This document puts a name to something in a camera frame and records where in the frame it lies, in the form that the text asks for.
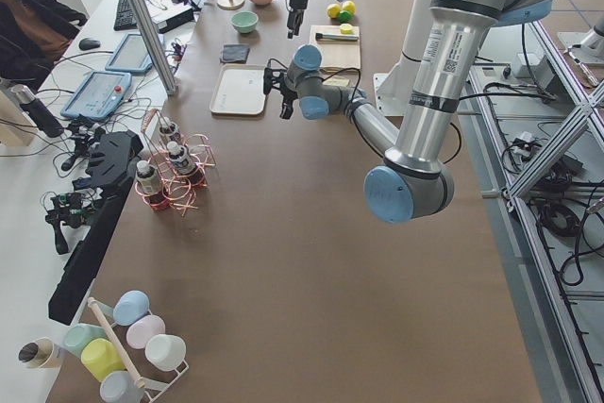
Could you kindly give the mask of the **pink cup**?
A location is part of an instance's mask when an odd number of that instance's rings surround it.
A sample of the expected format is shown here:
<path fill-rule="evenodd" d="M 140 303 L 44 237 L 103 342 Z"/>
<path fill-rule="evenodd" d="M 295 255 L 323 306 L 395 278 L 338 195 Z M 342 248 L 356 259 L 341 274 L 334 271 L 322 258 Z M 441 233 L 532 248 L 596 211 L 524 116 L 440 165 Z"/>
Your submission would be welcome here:
<path fill-rule="evenodd" d="M 128 328 L 126 342 L 134 349 L 144 349 L 152 337 L 164 333 L 163 319 L 155 314 L 147 314 Z"/>

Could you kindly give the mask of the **black computer mouse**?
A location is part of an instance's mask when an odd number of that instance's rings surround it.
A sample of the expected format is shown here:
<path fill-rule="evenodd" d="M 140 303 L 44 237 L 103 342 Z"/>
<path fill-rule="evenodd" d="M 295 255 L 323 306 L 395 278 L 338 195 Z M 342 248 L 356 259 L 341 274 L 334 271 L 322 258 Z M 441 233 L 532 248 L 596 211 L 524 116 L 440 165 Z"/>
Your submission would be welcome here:
<path fill-rule="evenodd" d="M 101 46 L 101 42 L 99 40 L 93 38 L 84 38 L 79 41 L 78 47 L 80 50 L 88 51 L 97 49 Z"/>

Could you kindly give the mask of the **yellow lemon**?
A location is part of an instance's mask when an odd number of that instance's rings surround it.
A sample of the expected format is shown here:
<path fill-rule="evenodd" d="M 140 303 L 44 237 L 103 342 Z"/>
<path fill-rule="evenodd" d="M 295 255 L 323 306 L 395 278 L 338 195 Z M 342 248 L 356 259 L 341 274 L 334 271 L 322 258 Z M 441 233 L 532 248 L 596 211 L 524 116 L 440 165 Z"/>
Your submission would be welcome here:
<path fill-rule="evenodd" d="M 327 16 L 331 19 L 337 19 L 338 15 L 341 12 L 341 5 L 337 3 L 332 3 L 327 6 Z"/>
<path fill-rule="evenodd" d="M 342 11 L 348 11 L 350 14 L 354 15 L 356 13 L 356 5 L 353 1 L 344 1 L 342 2 Z"/>

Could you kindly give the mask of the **white cup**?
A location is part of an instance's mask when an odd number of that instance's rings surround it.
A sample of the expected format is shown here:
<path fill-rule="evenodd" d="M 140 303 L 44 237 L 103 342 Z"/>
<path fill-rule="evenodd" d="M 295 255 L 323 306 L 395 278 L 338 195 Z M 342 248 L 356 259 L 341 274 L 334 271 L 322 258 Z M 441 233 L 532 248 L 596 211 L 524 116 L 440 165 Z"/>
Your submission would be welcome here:
<path fill-rule="evenodd" d="M 147 342 L 144 354 L 160 371 L 169 372 L 185 361 L 186 343 L 176 335 L 158 334 Z"/>

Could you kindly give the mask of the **grey folded cloth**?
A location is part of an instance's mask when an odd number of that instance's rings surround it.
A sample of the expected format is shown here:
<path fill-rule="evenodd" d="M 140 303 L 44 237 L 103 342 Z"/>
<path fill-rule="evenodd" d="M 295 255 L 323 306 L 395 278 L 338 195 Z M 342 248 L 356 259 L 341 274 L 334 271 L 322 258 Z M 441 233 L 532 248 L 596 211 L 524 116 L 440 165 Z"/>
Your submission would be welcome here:
<path fill-rule="evenodd" d="M 222 63 L 246 63 L 249 51 L 248 44 L 225 44 L 221 51 L 220 61 Z"/>

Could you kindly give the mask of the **green lime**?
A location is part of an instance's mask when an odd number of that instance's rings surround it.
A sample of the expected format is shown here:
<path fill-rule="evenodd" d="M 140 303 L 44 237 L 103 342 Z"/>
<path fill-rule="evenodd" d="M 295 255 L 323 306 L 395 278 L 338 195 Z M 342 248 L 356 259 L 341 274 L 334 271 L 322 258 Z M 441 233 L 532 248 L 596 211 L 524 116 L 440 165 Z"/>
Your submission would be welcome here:
<path fill-rule="evenodd" d="M 353 18 L 354 14 L 351 13 L 348 10 L 340 10 L 336 16 L 337 21 L 340 24 L 344 24 L 344 23 L 349 23 L 351 21 L 351 19 Z"/>

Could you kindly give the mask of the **yellow lemon lower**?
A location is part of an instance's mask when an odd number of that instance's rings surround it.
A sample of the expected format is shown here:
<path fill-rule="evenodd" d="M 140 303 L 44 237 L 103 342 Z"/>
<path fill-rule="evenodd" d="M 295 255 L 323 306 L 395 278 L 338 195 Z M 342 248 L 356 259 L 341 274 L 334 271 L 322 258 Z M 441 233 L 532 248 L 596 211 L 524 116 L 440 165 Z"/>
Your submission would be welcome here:
<path fill-rule="evenodd" d="M 344 1 L 342 2 L 342 11 L 348 11 L 350 14 L 354 15 L 356 13 L 356 5 L 353 1 Z"/>

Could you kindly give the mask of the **black keyboard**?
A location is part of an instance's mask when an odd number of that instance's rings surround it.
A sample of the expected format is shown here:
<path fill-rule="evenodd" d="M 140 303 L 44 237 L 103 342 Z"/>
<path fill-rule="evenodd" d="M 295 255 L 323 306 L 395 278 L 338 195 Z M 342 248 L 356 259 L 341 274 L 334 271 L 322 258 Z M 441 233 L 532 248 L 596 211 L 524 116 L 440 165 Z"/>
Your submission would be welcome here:
<path fill-rule="evenodd" d="M 128 0 L 118 0 L 113 24 L 114 31 L 135 29 L 137 21 Z"/>

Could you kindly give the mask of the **teach pendant upper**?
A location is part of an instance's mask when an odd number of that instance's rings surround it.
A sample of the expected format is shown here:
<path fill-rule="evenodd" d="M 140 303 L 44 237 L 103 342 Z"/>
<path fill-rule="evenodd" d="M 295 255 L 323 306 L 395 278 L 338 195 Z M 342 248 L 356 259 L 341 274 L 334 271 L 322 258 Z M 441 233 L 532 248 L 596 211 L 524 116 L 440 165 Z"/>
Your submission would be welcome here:
<path fill-rule="evenodd" d="M 152 65 L 143 36 L 139 33 L 128 33 L 111 54 L 105 69 L 142 76 L 151 69 Z"/>

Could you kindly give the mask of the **yellow lemon upper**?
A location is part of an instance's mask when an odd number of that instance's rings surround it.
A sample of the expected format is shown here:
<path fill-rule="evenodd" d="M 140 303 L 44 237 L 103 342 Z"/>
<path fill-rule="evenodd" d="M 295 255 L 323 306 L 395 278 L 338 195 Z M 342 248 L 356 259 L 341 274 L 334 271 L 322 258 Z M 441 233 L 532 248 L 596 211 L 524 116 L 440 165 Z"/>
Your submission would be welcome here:
<path fill-rule="evenodd" d="M 327 16 L 331 19 L 337 19 L 338 15 L 341 12 L 341 5 L 337 3 L 332 3 L 327 6 Z"/>

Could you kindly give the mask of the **half lemon slice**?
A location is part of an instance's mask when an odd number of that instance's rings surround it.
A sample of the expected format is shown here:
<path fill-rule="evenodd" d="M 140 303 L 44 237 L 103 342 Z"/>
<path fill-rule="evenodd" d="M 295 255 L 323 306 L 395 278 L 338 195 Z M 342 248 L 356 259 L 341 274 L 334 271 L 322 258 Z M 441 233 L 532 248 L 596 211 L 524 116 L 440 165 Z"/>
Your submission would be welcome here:
<path fill-rule="evenodd" d="M 354 34 L 354 27 L 351 24 L 348 24 L 348 23 L 340 24 L 340 32 L 343 35 L 353 35 Z"/>

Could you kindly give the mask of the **black thermos bottle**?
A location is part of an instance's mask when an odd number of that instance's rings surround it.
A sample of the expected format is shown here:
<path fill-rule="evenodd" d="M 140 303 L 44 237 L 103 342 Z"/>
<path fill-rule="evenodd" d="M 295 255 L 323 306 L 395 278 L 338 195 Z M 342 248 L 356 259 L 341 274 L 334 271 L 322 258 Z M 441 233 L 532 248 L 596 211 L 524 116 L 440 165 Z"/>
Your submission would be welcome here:
<path fill-rule="evenodd" d="M 14 85 L 9 91 L 16 97 L 21 109 L 28 114 L 38 130 L 49 138 L 56 138 L 62 135 L 64 127 L 41 99 L 26 85 Z"/>

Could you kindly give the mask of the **seated person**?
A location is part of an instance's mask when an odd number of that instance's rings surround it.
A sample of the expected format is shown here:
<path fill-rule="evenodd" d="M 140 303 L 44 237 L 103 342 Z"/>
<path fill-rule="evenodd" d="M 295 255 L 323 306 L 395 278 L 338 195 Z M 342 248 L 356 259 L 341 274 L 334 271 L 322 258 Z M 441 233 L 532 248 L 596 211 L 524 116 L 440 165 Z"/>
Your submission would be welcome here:
<path fill-rule="evenodd" d="M 36 91 L 87 22 L 58 0 L 1 0 L 1 77 Z"/>

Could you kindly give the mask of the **green bowl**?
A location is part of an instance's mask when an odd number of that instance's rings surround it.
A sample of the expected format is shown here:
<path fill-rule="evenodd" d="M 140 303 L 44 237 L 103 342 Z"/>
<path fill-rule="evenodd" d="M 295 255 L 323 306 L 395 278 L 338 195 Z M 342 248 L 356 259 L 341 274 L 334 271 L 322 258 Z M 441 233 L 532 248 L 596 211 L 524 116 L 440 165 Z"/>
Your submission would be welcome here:
<path fill-rule="evenodd" d="M 253 11 L 240 11 L 232 15 L 231 25 L 240 34 L 249 34 L 256 30 L 259 16 Z"/>

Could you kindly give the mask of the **steel cylinder muddler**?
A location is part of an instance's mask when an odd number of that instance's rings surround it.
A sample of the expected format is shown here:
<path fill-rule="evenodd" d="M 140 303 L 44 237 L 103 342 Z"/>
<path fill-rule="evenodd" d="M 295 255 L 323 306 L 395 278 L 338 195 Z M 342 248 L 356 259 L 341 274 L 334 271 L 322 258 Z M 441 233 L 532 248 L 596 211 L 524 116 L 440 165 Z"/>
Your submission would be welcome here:
<path fill-rule="evenodd" d="M 332 35 L 342 35 L 342 34 L 327 34 L 327 33 L 317 32 L 315 34 L 314 38 L 317 41 L 334 41 L 334 40 L 330 39 L 330 37 Z"/>

